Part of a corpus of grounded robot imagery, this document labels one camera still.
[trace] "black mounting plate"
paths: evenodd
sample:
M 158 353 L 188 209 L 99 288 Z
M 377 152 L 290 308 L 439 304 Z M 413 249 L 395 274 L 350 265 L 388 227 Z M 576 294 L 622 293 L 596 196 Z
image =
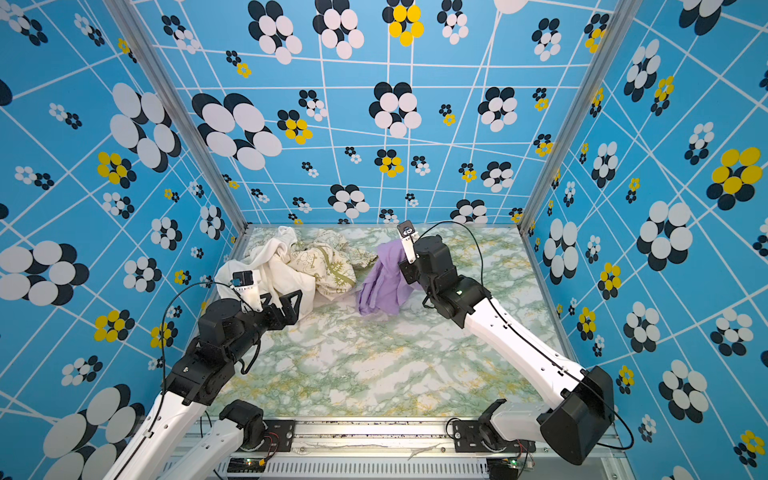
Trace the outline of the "black mounting plate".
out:
M 264 420 L 266 429 L 264 430 L 264 436 L 266 437 L 269 432 L 276 433 L 280 439 L 280 444 L 277 447 L 278 452 L 290 452 L 291 445 L 293 445 L 293 430 L 296 428 L 296 420 Z M 270 443 L 267 440 L 259 445 L 254 452 L 267 452 L 270 449 Z
M 477 420 L 454 420 L 451 422 L 453 433 L 459 434 L 458 439 L 454 439 L 453 446 L 457 453 L 520 453 L 520 443 L 522 451 L 527 449 L 530 453 L 536 452 L 536 442 L 530 440 L 514 440 L 509 442 L 504 450 L 494 452 L 485 447 L 480 436 L 480 422 Z

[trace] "metal corner post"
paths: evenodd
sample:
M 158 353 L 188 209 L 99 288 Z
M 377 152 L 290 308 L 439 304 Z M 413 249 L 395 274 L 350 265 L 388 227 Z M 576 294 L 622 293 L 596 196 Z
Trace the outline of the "metal corner post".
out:
M 560 165 L 568 157 L 568 148 L 576 138 L 579 128 L 581 128 L 584 117 L 589 111 L 589 105 L 592 102 L 594 93 L 600 87 L 605 74 L 608 72 L 608 68 L 613 63 L 642 2 L 643 0 L 619 0 L 616 5 L 616 10 L 611 16 L 611 26 L 601 43 L 600 50 L 595 54 L 592 63 L 587 68 L 586 74 L 584 74 L 584 80 L 581 82 L 581 86 L 576 92 L 576 97 L 568 109 L 563 126 L 560 128 L 558 136 L 555 137 L 554 150 L 544 168 L 541 169 L 541 174 L 531 192 L 531 196 L 528 198 L 528 204 L 525 205 L 526 214 L 523 216 L 520 226 L 521 231 L 526 231 L 531 226 L 533 219 L 536 217 L 535 213 L 544 204 L 549 192 L 549 180 L 554 177 Z
M 152 47 L 144 26 L 132 10 L 130 0 L 104 0 L 104 5 L 131 46 L 141 69 L 176 124 L 179 134 L 187 143 L 189 155 L 197 162 L 210 189 L 221 202 L 222 209 L 227 213 L 232 224 L 237 225 L 237 231 L 242 235 L 247 226 L 245 216 L 237 206 L 232 193 L 222 184 L 221 171 L 208 151 L 208 146 L 197 133 L 174 83 Z

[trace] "blue wall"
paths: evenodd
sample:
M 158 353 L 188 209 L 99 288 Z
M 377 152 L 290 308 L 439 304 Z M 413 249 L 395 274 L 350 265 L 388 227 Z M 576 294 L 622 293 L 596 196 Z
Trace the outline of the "blue wall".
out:
M 529 239 L 643 479 L 768 476 L 768 8 L 722 3 L 645 0 Z
M 525 206 L 548 158 L 551 145 L 539 144 L 557 140 L 615 5 L 307 0 L 211 8 L 158 0 L 134 7 L 194 123 L 219 122 L 220 130 L 201 133 L 249 221 L 423 222 L 453 215 L 511 223 L 512 209 Z M 495 6 L 505 14 L 497 18 Z M 402 34 L 392 22 L 401 15 Z M 390 89 L 382 106 L 379 98 Z M 221 118 L 215 108 L 193 109 L 195 98 L 226 104 L 237 95 L 257 109 L 259 121 L 249 127 L 258 131 L 235 124 L 223 109 Z M 507 98 L 514 100 L 503 103 Z M 314 108 L 306 103 L 313 99 Z M 377 123 L 382 108 L 394 110 L 394 126 L 387 113 Z M 489 108 L 498 114 L 485 121 L 498 116 L 496 123 L 481 120 Z M 248 144 L 263 120 L 270 132 Z M 490 173 L 498 179 L 484 184 Z M 349 188 L 338 193 L 341 187 Z M 356 189 L 361 193 L 350 195 Z
M 220 203 L 101 2 L 28 5 L 0 2 L 0 478 L 100 478 L 157 395 L 153 329 L 173 364 L 209 290 L 165 306 L 237 233 L 208 236 Z

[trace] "beige cloth with green print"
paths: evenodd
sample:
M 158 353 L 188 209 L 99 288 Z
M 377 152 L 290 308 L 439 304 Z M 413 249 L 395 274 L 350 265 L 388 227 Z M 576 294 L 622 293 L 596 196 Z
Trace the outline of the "beige cloth with green print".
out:
M 350 247 L 341 233 L 320 229 L 312 240 L 299 239 L 293 244 L 290 258 L 288 266 L 314 276 L 317 292 L 334 300 L 356 285 L 354 269 L 371 265 L 377 255 Z

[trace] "white cloth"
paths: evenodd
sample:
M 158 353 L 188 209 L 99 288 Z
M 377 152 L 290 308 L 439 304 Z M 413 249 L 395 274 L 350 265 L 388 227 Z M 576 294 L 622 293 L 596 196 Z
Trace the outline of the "white cloth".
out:
M 272 294 L 273 303 L 282 307 L 279 297 L 296 290 L 302 291 L 299 318 L 312 312 L 315 300 L 315 277 L 295 271 L 287 264 L 291 261 L 290 246 L 296 242 L 296 232 L 291 227 L 279 227 L 277 235 L 264 245 L 254 247 L 243 261 L 229 260 L 218 272 L 215 280 L 221 283 L 232 281 L 232 274 L 244 270 L 255 270 L 254 288 L 240 292 L 243 299 L 256 310 L 260 308 L 260 296 Z M 221 298 L 238 298 L 231 288 L 216 285 Z

